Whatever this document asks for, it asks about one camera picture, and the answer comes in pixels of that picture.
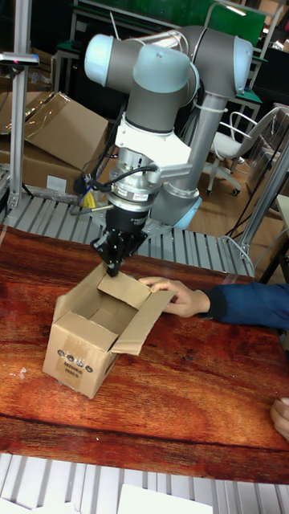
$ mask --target box flap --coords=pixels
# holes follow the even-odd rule
[[[75,288],[71,289],[66,295],[60,296],[56,300],[55,313],[53,323],[55,323],[66,312],[73,308],[73,304],[81,297],[81,295],[91,286],[97,287],[106,273],[106,267],[102,263],[96,269],[85,277]]]
[[[27,141],[82,169],[103,141],[108,121],[57,93],[25,123]]]
[[[100,291],[114,296],[114,298],[131,305],[137,310],[140,309],[141,305],[151,294],[148,286],[141,284],[138,280],[121,272],[113,278],[106,275],[101,280],[98,288]]]
[[[152,293],[112,346],[111,352],[139,355],[145,339],[164,310],[165,305],[169,303],[174,295],[174,291]]]
[[[57,321],[57,326],[83,341],[107,352],[116,340],[117,334],[93,321],[86,320],[74,312],[67,312]]]

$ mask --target white paper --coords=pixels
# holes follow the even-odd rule
[[[19,505],[13,504],[8,500],[0,498],[0,513],[1,514],[29,514],[28,509],[20,507]]]
[[[33,508],[35,514],[75,514],[74,504],[67,502],[65,504],[50,504],[46,507]]]
[[[65,178],[52,177],[47,175],[47,188],[49,190],[59,191],[59,193],[65,193],[67,181]]]
[[[3,500],[0,498],[0,513],[1,514],[29,514],[35,512],[36,514],[75,514],[74,504],[67,502],[65,504],[53,504],[47,507],[33,508],[32,511],[28,508],[20,507],[13,502]]]
[[[209,505],[184,500],[161,492],[123,485],[117,514],[213,514]]]

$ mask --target yellow part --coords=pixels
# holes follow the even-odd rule
[[[89,191],[83,199],[83,207],[93,209],[95,206],[95,199],[93,198],[93,194]]]

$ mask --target blue sleeve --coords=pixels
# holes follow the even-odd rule
[[[220,321],[289,329],[289,284],[252,282],[214,289],[218,289],[226,300],[226,313],[218,318]]]

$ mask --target printed label on box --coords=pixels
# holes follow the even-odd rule
[[[65,178],[52,177],[47,175],[47,188],[49,190],[59,191],[59,193],[65,193],[67,181]]]
[[[93,372],[92,367],[86,363],[88,351],[73,336],[68,336],[63,347],[57,350],[57,354],[57,371],[62,374],[67,386],[78,389],[83,375]]]

